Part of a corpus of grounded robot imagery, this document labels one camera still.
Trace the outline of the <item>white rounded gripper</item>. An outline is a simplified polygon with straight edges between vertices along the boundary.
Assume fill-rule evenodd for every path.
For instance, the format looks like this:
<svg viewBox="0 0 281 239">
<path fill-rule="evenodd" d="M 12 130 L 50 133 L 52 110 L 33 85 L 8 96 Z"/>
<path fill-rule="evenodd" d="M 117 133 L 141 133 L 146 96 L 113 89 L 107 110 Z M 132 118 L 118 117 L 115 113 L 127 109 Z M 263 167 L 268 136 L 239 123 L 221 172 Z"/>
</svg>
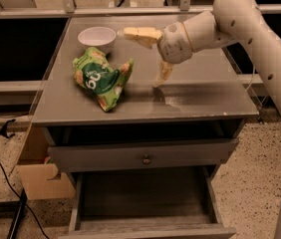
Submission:
<svg viewBox="0 0 281 239">
<path fill-rule="evenodd" d="M 191 44 L 180 22 L 172 23 L 162 31 L 153 27 L 125 27 L 118 31 L 118 36 L 148 49 L 157 43 L 162 60 L 152 82 L 154 88 L 162 86 L 168 80 L 173 64 L 180 64 L 192 57 Z"/>
</svg>

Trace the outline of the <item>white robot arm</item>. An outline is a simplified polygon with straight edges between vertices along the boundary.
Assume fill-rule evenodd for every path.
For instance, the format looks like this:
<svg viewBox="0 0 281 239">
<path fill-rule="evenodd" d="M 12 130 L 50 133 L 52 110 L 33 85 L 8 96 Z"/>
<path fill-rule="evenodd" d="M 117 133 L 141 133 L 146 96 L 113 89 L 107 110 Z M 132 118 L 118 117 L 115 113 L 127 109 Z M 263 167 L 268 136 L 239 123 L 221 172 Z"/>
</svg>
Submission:
<svg viewBox="0 0 281 239">
<path fill-rule="evenodd" d="M 267 25 L 255 0 L 214 0 L 213 8 L 159 30 L 125 27 L 121 35 L 151 48 L 170 64 L 205 49 L 240 43 L 281 116 L 281 39 Z"/>
</svg>

